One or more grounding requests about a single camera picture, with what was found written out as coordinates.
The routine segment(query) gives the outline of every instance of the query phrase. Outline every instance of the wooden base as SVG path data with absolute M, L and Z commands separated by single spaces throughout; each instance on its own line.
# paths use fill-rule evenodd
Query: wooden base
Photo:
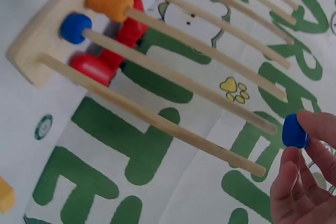
M 94 17 L 95 13 L 86 9 L 84 3 L 85 0 L 50 0 L 10 46 L 8 59 L 30 83 L 41 87 L 54 73 L 46 66 L 35 63 L 39 55 L 49 54 L 62 61 L 74 52 L 76 45 L 61 39 L 58 30 L 71 12 Z

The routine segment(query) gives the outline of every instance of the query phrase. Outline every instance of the play mat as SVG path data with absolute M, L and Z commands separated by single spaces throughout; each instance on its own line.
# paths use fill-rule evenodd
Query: play mat
M 56 147 L 44 170 L 43 167 L 34 170 L 36 175 L 43 172 L 25 210 L 23 223 L 272 222 L 269 188 L 277 176 L 284 148 L 281 128 L 285 116 L 300 109 L 336 114 L 336 35 L 333 30 L 333 26 L 336 27 L 333 15 L 336 1 L 293 0 L 300 7 L 292 11 L 280 0 L 272 0 L 287 12 L 292 12 L 297 19 L 293 26 L 256 0 L 238 0 L 285 31 L 294 39 L 293 45 L 286 44 L 251 18 L 216 0 L 187 1 L 197 3 L 216 17 L 258 38 L 287 58 L 291 68 L 282 68 L 229 33 L 203 19 L 190 17 L 164 0 L 148 0 L 146 13 L 239 60 L 285 90 L 288 102 L 278 100 L 226 66 L 154 29 L 149 28 L 137 51 L 267 119 L 278 126 L 277 133 L 265 133 L 128 61 L 118 70 L 110 88 L 264 166 L 265 175 L 257 177 L 230 166 L 90 93 L 82 100 L 71 121 L 60 126 L 60 121 L 68 122 L 67 118 L 73 112 L 70 108 L 79 104 L 84 94 L 82 88 L 74 87 L 70 91 L 74 97 L 72 106 L 68 110 L 63 107 L 68 117 L 60 118 L 57 106 L 47 109 L 45 105 L 36 115 L 36 120 L 25 126 L 34 128 L 36 142 L 50 146 L 56 144 Z M 65 97 L 60 98 L 62 105 L 67 104 Z M 48 143 L 51 137 L 55 140 Z M 34 151 L 27 154 L 28 157 L 24 153 L 17 155 L 29 160 Z M 41 159 L 43 165 L 49 154 L 47 152 Z M 308 157 L 306 160 L 320 186 L 336 194 L 335 188 L 325 181 L 315 164 Z M 36 182 L 37 179 L 31 180 L 32 189 Z

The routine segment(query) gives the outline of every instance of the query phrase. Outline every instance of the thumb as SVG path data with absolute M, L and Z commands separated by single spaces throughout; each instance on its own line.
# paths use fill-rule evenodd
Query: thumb
M 329 113 L 311 113 L 299 111 L 298 122 L 304 131 L 336 148 L 336 116 Z

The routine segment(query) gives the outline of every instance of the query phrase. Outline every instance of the green circle logo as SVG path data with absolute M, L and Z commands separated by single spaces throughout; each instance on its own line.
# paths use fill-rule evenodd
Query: green circle logo
M 42 140 L 50 131 L 52 126 L 53 117 L 50 114 L 45 115 L 38 123 L 35 129 L 35 138 L 37 140 Z

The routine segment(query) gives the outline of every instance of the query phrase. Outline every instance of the finger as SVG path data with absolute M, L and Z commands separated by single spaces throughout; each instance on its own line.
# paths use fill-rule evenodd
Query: finger
M 336 186 L 336 157 L 317 139 L 311 137 L 306 152 L 320 168 L 325 179 Z
M 280 164 L 278 177 L 274 180 L 270 189 L 271 214 L 275 223 L 296 217 L 292 190 L 297 175 L 298 168 L 292 161 Z
M 323 190 L 317 184 L 314 176 L 310 172 L 303 155 L 300 153 L 300 176 L 304 193 L 315 204 L 319 205 L 322 202 L 329 200 L 332 196 L 329 192 Z
M 292 190 L 297 180 L 299 162 L 297 148 L 289 147 L 283 151 L 279 175 L 273 182 L 270 191 L 271 211 L 274 221 L 295 216 Z
M 302 156 L 302 154 L 299 149 L 295 147 L 286 148 L 282 154 L 281 163 L 292 161 L 296 167 L 300 167 L 300 156 Z M 305 215 L 314 208 L 313 202 L 307 197 L 303 189 L 299 174 L 292 189 L 292 200 L 294 210 L 299 216 Z
M 302 110 L 299 111 L 297 118 L 308 135 L 325 141 L 336 148 L 336 116 L 329 113 L 314 114 Z

